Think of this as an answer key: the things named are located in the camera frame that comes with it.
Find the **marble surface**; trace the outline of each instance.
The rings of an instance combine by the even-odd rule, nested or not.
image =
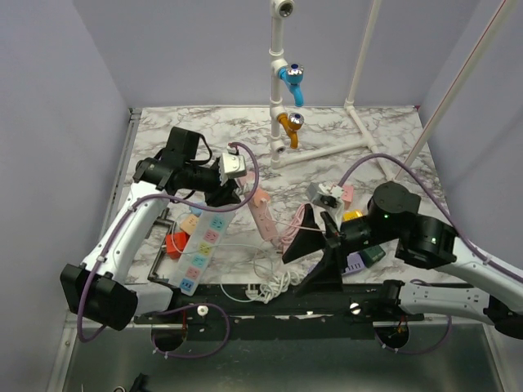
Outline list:
[[[369,131],[377,138],[379,149],[395,157],[404,158],[412,148],[422,131],[417,111],[412,107],[400,108],[361,108],[357,109],[361,119]],[[355,124],[347,117],[343,108],[300,108],[299,112],[305,116],[306,123],[300,130],[300,148],[298,151],[289,151],[285,154],[299,154],[300,151],[314,150],[336,143],[350,142],[359,137]],[[271,196],[270,210],[272,216],[283,222],[289,222],[301,203],[306,202],[305,189],[312,182],[338,182],[345,170],[357,159],[367,154],[367,149],[354,149],[345,153],[317,158],[304,163],[296,163],[278,170],[270,169],[269,137],[270,118],[267,107],[203,107],[203,108],[157,108],[144,109],[136,141],[129,164],[125,189],[120,201],[122,205],[128,187],[132,183],[132,174],[138,160],[152,157],[163,147],[168,133],[173,126],[184,127],[198,131],[205,135],[215,154],[219,154],[230,141],[242,141],[250,146],[258,158],[261,167],[261,187]],[[426,147],[413,169],[428,184],[437,198],[445,203],[445,198],[437,178],[430,151]],[[363,208],[368,202],[373,190],[385,180],[382,171],[375,162],[365,163],[347,184],[355,187],[353,208]],[[443,216],[432,205],[431,201],[414,181],[407,176],[401,181],[410,191],[422,196],[420,212],[436,216],[442,220]],[[191,200],[200,201],[203,195],[195,195]],[[171,219],[175,219],[188,208],[183,205],[171,205]],[[319,208],[315,213],[319,218]],[[278,225],[279,230],[285,226]],[[128,283],[144,283],[153,264],[156,252],[165,235],[165,228],[155,227],[148,239],[144,241],[133,261]],[[253,272],[253,257],[256,262],[265,267],[270,266],[272,259],[275,271],[283,272],[286,269],[305,273],[321,258],[321,252],[306,256],[289,265],[283,265],[281,255],[269,244],[262,242],[248,208],[239,210],[227,230],[222,243],[240,244],[243,246],[224,246],[217,249],[211,265],[202,277],[202,283],[258,283],[261,278]],[[261,247],[266,252],[258,252],[254,247]],[[378,283],[385,279],[401,279],[409,281],[420,278],[428,282],[456,282],[458,279],[436,271],[416,269],[406,265],[394,257],[396,242],[383,245],[387,256],[372,268],[345,277],[346,282]],[[176,269],[176,261],[164,258],[160,276],[168,276]]]

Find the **wall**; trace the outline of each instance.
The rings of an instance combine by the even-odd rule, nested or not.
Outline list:
[[[420,104],[478,1],[383,2],[358,105]],[[306,105],[343,105],[370,3],[296,0],[284,47]],[[269,0],[74,4],[131,106],[268,104]]]
[[[489,19],[488,8],[493,10],[497,4],[482,0],[466,33],[479,32]],[[523,4],[518,2],[429,142],[457,222],[480,247],[519,268],[523,268],[522,22]],[[462,64],[470,49],[457,47],[446,66]],[[427,95],[421,110],[424,121],[437,105],[435,97],[445,93],[454,76],[450,71],[442,69]],[[503,341],[506,366],[518,378],[521,390],[523,342]]]
[[[66,303],[59,276],[92,247],[128,111],[70,0],[0,12],[0,380],[44,390]]]

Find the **white bolt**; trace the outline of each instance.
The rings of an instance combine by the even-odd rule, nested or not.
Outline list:
[[[203,317],[203,316],[207,315],[207,313],[209,313],[209,308],[208,308],[207,306],[205,306],[205,305],[200,305],[200,306],[198,307],[198,314],[199,314],[200,316]]]

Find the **multicolored power strip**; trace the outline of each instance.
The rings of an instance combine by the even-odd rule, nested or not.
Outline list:
[[[203,272],[211,262],[216,245],[225,235],[235,214],[234,211],[202,212],[194,233],[178,261],[177,270],[169,279],[171,285],[179,287],[187,296],[194,294]]]

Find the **blue faucet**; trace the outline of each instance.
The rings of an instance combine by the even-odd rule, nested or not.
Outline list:
[[[288,90],[294,96],[294,104],[298,107],[303,106],[303,94],[300,88],[300,83],[303,80],[303,65],[300,64],[289,64],[282,67],[278,76],[285,82]]]

